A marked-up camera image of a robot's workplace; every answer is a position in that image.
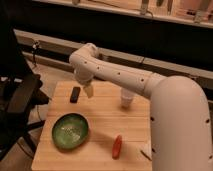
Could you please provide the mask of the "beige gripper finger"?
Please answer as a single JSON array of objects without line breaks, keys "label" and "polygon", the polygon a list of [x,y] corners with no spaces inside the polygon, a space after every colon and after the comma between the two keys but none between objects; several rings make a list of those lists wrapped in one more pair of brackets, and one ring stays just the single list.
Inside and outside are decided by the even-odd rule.
[{"label": "beige gripper finger", "polygon": [[92,85],[87,85],[83,87],[86,95],[88,98],[91,98],[94,94],[93,86]]}]

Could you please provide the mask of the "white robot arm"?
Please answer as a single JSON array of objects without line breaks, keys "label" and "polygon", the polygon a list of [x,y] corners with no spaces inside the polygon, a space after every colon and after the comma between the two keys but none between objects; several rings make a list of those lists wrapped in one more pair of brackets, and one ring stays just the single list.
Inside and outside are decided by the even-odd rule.
[{"label": "white robot arm", "polygon": [[75,79],[89,85],[94,77],[107,80],[150,100],[152,171],[213,171],[213,138],[207,97],[198,83],[184,76],[102,61],[87,43],[69,63]]}]

